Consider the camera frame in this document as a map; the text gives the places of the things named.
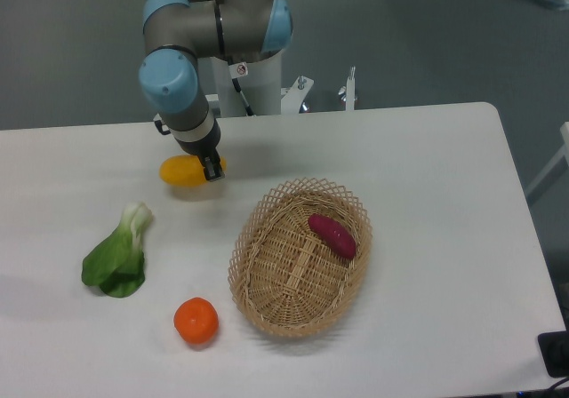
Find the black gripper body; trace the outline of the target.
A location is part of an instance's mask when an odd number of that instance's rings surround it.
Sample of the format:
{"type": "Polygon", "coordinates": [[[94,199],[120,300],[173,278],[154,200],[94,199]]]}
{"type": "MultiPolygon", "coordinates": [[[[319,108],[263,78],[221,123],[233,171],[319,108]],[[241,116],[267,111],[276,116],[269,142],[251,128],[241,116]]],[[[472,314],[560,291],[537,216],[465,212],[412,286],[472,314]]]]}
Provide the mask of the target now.
{"type": "Polygon", "coordinates": [[[183,151],[190,155],[196,155],[201,163],[204,163],[206,158],[212,163],[220,162],[217,146],[220,142],[221,132],[218,124],[215,124],[201,139],[189,137],[186,132],[181,131],[172,131],[172,135],[183,151]]]}

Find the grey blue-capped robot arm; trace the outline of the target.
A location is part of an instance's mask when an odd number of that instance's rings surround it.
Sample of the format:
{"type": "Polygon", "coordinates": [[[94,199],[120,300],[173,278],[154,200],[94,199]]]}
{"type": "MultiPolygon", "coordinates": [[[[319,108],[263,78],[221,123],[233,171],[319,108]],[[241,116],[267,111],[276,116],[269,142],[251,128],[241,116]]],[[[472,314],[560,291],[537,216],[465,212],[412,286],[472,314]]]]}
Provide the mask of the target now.
{"type": "Polygon", "coordinates": [[[285,0],[146,0],[146,57],[139,69],[155,123],[201,163],[204,178],[221,179],[220,126],[199,81],[198,61],[212,59],[225,116],[281,110],[281,54],[293,35],[285,0]]]}

